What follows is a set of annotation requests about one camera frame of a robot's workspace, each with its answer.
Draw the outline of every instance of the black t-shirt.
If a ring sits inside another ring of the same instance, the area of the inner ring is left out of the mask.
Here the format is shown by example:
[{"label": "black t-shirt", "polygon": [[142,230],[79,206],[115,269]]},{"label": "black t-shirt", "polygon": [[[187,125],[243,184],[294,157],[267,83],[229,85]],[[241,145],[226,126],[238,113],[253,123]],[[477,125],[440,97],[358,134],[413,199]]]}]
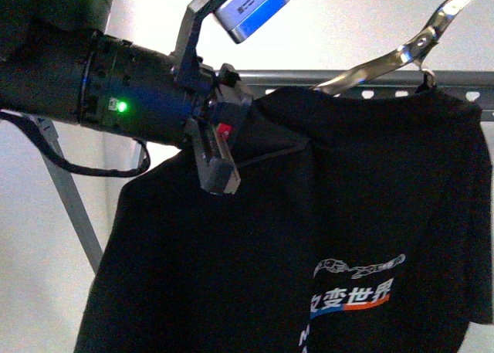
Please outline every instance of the black t-shirt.
[{"label": "black t-shirt", "polygon": [[76,351],[457,351],[492,323],[479,119],[439,90],[256,101],[235,195],[191,151],[124,187]]}]

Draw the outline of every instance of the printed graphic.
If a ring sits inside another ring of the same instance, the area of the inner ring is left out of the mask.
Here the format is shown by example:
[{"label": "printed graphic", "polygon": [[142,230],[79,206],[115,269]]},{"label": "printed graphic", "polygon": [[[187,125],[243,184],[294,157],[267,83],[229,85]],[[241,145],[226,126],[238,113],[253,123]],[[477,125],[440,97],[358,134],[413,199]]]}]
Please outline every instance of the printed graphic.
[{"label": "printed graphic", "polygon": [[322,314],[341,311],[360,311],[374,308],[389,300],[393,278],[372,287],[354,287],[352,291],[337,287],[325,294],[316,294],[310,302],[310,319]]},{"label": "printed graphic", "polygon": [[373,264],[371,266],[355,266],[353,268],[349,268],[349,266],[342,260],[326,259],[321,260],[319,264],[317,264],[317,267],[314,270],[314,277],[320,270],[327,270],[331,273],[355,272],[352,275],[352,279],[356,280],[361,277],[368,276],[372,273],[382,272],[383,270],[390,270],[391,268],[395,268],[398,264],[402,264],[405,259],[406,256],[404,254],[400,254],[400,256],[394,258],[393,260],[390,260],[387,263]]}]

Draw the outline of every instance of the metal frame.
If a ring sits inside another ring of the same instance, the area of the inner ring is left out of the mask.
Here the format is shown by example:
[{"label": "metal frame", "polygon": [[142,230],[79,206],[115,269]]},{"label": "metal frame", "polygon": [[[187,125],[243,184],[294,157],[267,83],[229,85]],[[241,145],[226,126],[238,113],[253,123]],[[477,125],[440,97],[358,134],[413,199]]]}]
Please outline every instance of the metal frame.
[{"label": "metal frame", "polygon": [[[262,97],[269,90],[279,87],[311,87],[325,79],[337,76],[341,71],[325,70],[267,70],[267,71],[239,71],[242,80],[254,92],[255,98]],[[479,93],[476,102],[482,108],[482,121],[494,121],[494,72],[459,72],[437,71],[436,76],[440,87],[458,98],[466,98],[468,92]],[[372,90],[374,97],[396,97],[397,91],[414,93],[415,88],[422,82],[422,74],[416,71],[396,71],[381,76],[364,85],[349,90],[345,97],[361,98],[362,92]],[[58,135],[52,121],[33,117],[34,120],[57,153],[63,155],[57,141]],[[142,151],[134,151],[134,164],[137,165],[143,157]],[[94,272],[100,264],[103,251],[91,225],[86,208],[80,198],[73,177],[67,171],[58,168],[43,158],[53,183],[62,199],[70,220],[76,230],[84,252]]]}]

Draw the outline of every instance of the black cylindrical actuator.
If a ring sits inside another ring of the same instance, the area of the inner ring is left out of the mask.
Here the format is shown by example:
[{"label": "black cylindrical actuator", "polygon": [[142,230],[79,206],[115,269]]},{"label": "black cylindrical actuator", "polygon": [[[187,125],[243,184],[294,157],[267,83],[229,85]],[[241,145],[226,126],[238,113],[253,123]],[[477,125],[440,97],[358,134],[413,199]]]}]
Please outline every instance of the black cylindrical actuator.
[{"label": "black cylindrical actuator", "polygon": [[0,63],[0,108],[178,146],[204,99],[174,83],[173,65],[171,56],[98,31],[36,22]]}]

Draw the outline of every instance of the t-shirt sleeve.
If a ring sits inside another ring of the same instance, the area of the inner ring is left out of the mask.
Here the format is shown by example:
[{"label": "t-shirt sleeve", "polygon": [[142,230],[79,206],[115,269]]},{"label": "t-shirt sleeve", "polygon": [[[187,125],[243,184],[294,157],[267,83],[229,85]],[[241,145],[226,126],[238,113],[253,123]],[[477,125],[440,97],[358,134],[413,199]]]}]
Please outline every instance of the t-shirt sleeve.
[{"label": "t-shirt sleeve", "polygon": [[471,225],[466,242],[466,303],[469,320],[492,323],[492,163],[482,130],[477,134],[472,192]]}]

